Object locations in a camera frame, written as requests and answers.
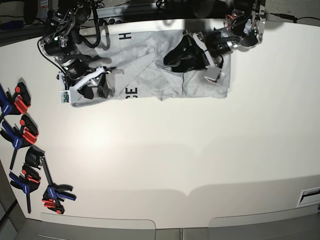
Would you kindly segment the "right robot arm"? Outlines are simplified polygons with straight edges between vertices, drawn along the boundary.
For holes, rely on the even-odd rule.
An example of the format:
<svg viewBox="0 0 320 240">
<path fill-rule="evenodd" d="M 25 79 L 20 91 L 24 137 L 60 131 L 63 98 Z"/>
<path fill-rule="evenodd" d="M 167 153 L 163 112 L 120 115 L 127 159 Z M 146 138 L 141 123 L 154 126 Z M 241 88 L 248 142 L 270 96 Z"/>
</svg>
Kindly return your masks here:
<svg viewBox="0 0 320 240">
<path fill-rule="evenodd" d="M 90 16 L 93 16 L 96 31 L 94 43 L 80 33 L 81 26 Z M 54 58 L 52 64 L 59 70 L 56 78 L 62 85 L 63 103 L 75 103 L 81 97 L 89 100 L 108 98 L 107 75 L 112 73 L 113 67 L 91 67 L 90 63 L 101 60 L 101 57 L 83 54 L 78 49 L 78 45 L 84 44 L 93 50 L 100 42 L 101 31 L 94 0 L 64 0 L 57 10 L 48 12 L 44 36 L 37 47 L 46 60 Z"/>
</svg>

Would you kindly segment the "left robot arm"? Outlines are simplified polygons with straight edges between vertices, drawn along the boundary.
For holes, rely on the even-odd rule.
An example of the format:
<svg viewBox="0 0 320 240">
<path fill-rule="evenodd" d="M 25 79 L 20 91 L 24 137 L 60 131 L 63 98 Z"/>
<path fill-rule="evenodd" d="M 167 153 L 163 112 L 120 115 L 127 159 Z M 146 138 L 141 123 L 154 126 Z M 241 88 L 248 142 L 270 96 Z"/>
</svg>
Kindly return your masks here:
<svg viewBox="0 0 320 240">
<path fill-rule="evenodd" d="M 179 44 L 163 59 L 175 73 L 193 70 L 221 70 L 224 56 L 238 47 L 253 48 L 263 40 L 265 28 L 264 0 L 233 0 L 225 13 L 222 28 L 203 31 L 185 30 Z"/>
</svg>

